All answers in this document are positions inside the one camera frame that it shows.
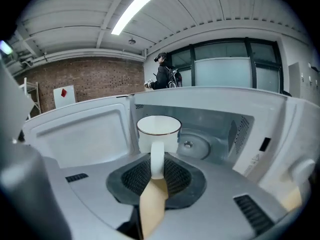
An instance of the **mug handle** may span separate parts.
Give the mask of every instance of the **mug handle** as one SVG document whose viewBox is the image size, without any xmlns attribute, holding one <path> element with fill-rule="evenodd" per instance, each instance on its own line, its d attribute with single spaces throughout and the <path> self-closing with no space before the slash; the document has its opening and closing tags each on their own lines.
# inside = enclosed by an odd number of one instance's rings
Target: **mug handle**
<svg viewBox="0 0 320 240">
<path fill-rule="evenodd" d="M 155 141 L 151 145 L 150 169 L 151 178 L 160 180 L 164 178 L 165 167 L 165 144 L 162 141 Z"/>
</svg>

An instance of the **person wearing black jacket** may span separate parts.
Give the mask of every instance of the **person wearing black jacket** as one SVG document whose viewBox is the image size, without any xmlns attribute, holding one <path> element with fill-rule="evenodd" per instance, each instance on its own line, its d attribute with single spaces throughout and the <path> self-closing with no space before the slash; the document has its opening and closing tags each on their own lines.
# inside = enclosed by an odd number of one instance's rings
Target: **person wearing black jacket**
<svg viewBox="0 0 320 240">
<path fill-rule="evenodd" d="M 148 82 L 144 83 L 146 88 L 150 88 L 153 90 L 165 89 L 168 87 L 168 83 L 170 81 L 170 70 L 174 67 L 168 63 L 167 54 L 165 52 L 159 53 L 157 57 L 154 58 L 155 62 L 159 63 L 158 73 L 156 74 L 156 81 L 154 82 L 150 79 Z"/>
</svg>

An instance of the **white mug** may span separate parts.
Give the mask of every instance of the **white mug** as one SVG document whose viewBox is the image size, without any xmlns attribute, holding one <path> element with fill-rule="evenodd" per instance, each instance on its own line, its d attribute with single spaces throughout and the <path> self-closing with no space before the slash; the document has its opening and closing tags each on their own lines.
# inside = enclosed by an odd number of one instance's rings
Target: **white mug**
<svg viewBox="0 0 320 240">
<path fill-rule="evenodd" d="M 140 119 L 138 129 L 141 153 L 151 153 L 151 178 L 164 178 L 165 152 L 176 153 L 182 124 L 178 119 L 165 115 L 151 115 Z"/>
</svg>

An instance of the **black jacket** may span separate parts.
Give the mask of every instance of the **black jacket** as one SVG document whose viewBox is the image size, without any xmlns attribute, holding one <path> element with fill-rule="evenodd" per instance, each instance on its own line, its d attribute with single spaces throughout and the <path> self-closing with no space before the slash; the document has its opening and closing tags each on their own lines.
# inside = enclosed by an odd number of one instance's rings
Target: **black jacket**
<svg viewBox="0 0 320 240">
<path fill-rule="evenodd" d="M 156 81 L 150 85 L 152 89 L 158 90 L 167 88 L 170 80 L 170 72 L 167 68 L 172 70 L 174 67 L 167 61 L 164 61 L 159 65 L 158 73 L 156 74 Z"/>
</svg>

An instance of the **window frame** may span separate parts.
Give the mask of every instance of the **window frame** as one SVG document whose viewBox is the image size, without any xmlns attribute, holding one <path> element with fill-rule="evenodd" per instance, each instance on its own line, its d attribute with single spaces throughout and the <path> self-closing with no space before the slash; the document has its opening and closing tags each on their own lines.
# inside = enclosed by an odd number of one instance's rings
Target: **window frame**
<svg viewBox="0 0 320 240">
<path fill-rule="evenodd" d="M 172 62 L 172 55 L 180 53 L 180 52 L 184 52 L 186 50 L 190 50 L 190 56 L 191 56 L 190 64 L 180 65 L 179 67 L 177 67 L 177 69 L 179 69 L 180 71 L 191 69 L 191 84 L 192 84 L 192 86 L 195 86 L 196 85 L 195 48 L 207 46 L 207 45 L 212 45 L 212 44 L 236 43 L 236 42 L 241 42 L 241 43 L 245 44 L 247 57 L 250 58 L 252 88 L 257 89 L 257 67 L 259 67 L 259 68 L 263 68 L 263 69 L 270 69 L 270 70 L 279 71 L 279 92 L 278 93 L 286 94 L 286 92 L 284 91 L 284 72 L 283 72 L 281 54 L 280 54 L 280 50 L 279 50 L 279 46 L 278 46 L 277 41 L 269 41 L 269 40 L 249 38 L 249 37 L 223 38 L 223 39 L 208 40 L 208 41 L 204 41 L 204 42 L 190 44 L 190 45 L 182 47 L 180 49 L 171 51 L 168 53 L 168 60 L 169 60 L 169 62 Z M 262 59 L 255 59 L 253 51 L 252 51 L 252 46 L 251 46 L 252 43 L 258 43 L 258 44 L 272 46 L 276 62 L 265 61 Z"/>
</svg>

